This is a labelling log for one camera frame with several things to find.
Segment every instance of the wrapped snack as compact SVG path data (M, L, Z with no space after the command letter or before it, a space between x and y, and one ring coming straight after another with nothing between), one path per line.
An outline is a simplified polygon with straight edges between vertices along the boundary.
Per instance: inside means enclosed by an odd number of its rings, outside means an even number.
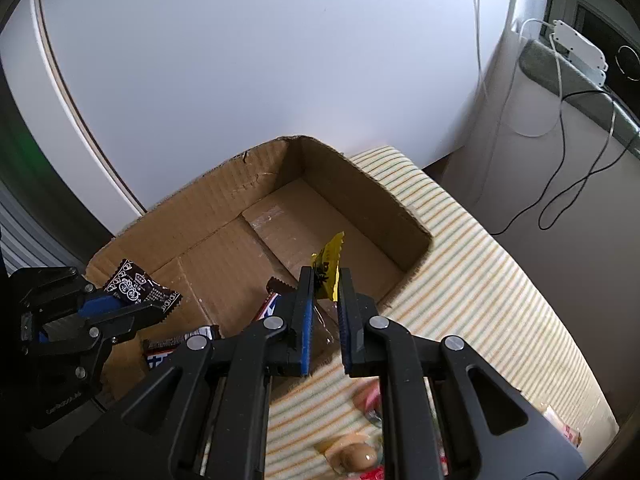
M324 451L324 457L338 474L361 478L362 473L376 470L380 466L383 457L382 440L379 435L350 433L331 444Z
M118 298L124 305L141 301L157 301L167 312L180 303L182 295L151 279L144 270L131 260L123 260L118 270L104 285L104 291Z
M264 319L265 317L273 316L273 311L276 308L276 301L280 297L277 292L269 292L267 297L262 302L260 309L254 317L254 321Z
M574 430L568 424L565 424L564 421L558 416L556 410L554 410L548 404L539 404L536 406L538 411L542 413L542 415L548 420L551 425L556 428L560 433L562 433L566 439L571 442L575 447L580 446L582 442L582 436L580 435L580 431Z
M220 332L217 325L206 325L197 328L193 332L187 332L176 337L162 339L161 341L142 341L142 352L145 356L146 364L149 369L155 368L162 364L162 361L170 355L183 341L187 341L192 335L203 335L210 341L220 339Z
M382 396L380 381L373 381L365 390L364 416L377 428L382 428Z
M360 480L385 480L385 467L378 466L373 471L369 471L360 475Z
M344 231L335 235L319 253L311 255L314 268L316 299L338 301L338 277L340 273L340 250Z

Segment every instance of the white cable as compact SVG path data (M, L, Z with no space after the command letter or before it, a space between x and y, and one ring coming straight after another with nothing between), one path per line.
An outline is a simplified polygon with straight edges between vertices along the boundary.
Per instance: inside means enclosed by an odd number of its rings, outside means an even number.
M509 102L509 97L511 96L511 90L513 89L513 83L515 81L515 77L516 77L516 71L518 69L518 60L520 59L520 45L522 44L522 37L524 34L524 29L527 26L528 23L531 22L537 22L537 23L541 23L542 25L546 25L549 28L553 28L554 26L551 25L550 23L547 23L543 20L539 20L537 18L529 18L528 20L525 20L524 22L522 22L522 25L520 26L520 33L518 35L518 47L517 47L517 53L516 53L516 61L513 64L513 70L511 71L511 79L509 81L509 88L507 90L507 95L504 98L504 102L502 103L502 108L500 109L500 115L498 116L498 121L495 125L495 130L494 130L494 135L492 137L491 140L491 151L489 154L489 160L487 162L487 164L484 167L484 174L482 176L482 184L480 187L480 191L478 192L478 196L476 197L476 199L474 200L474 202L472 203L473 206L475 206L476 204L478 204L479 200L482 198L482 194L484 193L484 184L486 183L487 180L487 176L489 175L489 168L491 168L491 164L492 161L494 160L494 154L495 154L495 146L497 144L498 141L498 134L500 133L500 125L502 124L502 116L504 115L504 111L507 107L507 102ZM560 90L560 99L562 99L562 73L560 71L560 60L558 59L558 52L556 51L555 45L553 45L553 49L554 52L556 53L556 68L558 69L558 87ZM558 108L558 120L560 120L560 113L559 113L559 108Z
M562 106L562 71L560 70L560 54L558 54L558 51L556 50L556 42L554 41L553 35L550 34L548 36L549 38L549 43L551 43L551 48L554 51L554 59L556 60L556 70L558 71L558 98L560 99L560 102L558 103L558 118L556 119L556 122L554 123L554 125L548 129L546 132L543 132L541 134L536 134L536 135L528 135L528 134L523 134L522 132L519 132L517 130L514 130L514 132L516 132L517 134L523 136L523 137L542 137L545 136L546 134L550 133L553 131L553 129L558 126L558 123L560 121L560 107Z
M627 75L624 70L622 70L622 67L620 66L620 62L618 61L618 56L620 54L620 51L622 51L623 48L628 48L631 52L633 52L636 55L636 59L638 60L638 65L640 65L640 56L638 56L638 53L636 52L636 50L628 45L620 45L620 47L618 48L618 51L616 52L616 65L618 66L618 69L620 70L620 72L622 72L623 76L629 79L629 81L640 81L640 79L633 78Z
M474 1L474 27L476 28L476 59L478 62L478 86L482 87L484 98L489 100L489 92L486 89L486 81L482 74L482 56L480 54L480 0Z
M604 143L604 147L600 152L600 155L598 155L598 158L596 158L596 160L593 163L593 168L596 167L596 164L600 160L600 157L604 154L604 151L607 149L607 146L609 145L609 141L611 140L611 137L613 137L613 127L615 125L616 125L616 105L615 103L613 103L613 113L611 115L611 127L609 128L609 135L607 136L607 140Z

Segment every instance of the chocolate bar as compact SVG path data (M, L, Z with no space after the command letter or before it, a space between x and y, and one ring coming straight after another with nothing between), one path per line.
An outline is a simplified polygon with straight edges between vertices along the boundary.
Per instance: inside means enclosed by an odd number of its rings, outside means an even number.
M142 351L145 356L146 364L149 369L155 368L162 364L164 359L178 348L184 341L187 341L192 335L203 335L210 341L220 339L220 331L217 325L205 325L197 328L193 332L162 339L161 341L142 341Z

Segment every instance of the screw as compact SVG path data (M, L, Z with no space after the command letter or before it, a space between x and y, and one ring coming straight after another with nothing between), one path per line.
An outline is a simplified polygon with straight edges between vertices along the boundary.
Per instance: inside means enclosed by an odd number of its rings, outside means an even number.
M450 335L444 340L444 346L446 346L449 350L458 351L462 350L465 347L465 342L462 341L457 335Z
M262 322L262 324L264 325L265 328L268 328L269 330L277 330L283 327L284 321L280 316L269 316L264 318L264 321Z
M369 318L369 324L373 328L386 328L389 326L389 320L384 316L373 316Z

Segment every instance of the striped fabric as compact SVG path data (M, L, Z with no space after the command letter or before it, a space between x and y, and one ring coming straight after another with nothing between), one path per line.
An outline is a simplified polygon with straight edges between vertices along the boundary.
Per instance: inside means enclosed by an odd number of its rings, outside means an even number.
M430 230L421 272L379 309L413 334L459 334L534 405L550 404L582 433L592 463L618 425L589 365L558 316L516 262L482 226L391 147L351 159ZM333 437L376 430L356 409L372 379L346 377L340 356L270 407L266 473L271 479L330 479L318 451Z

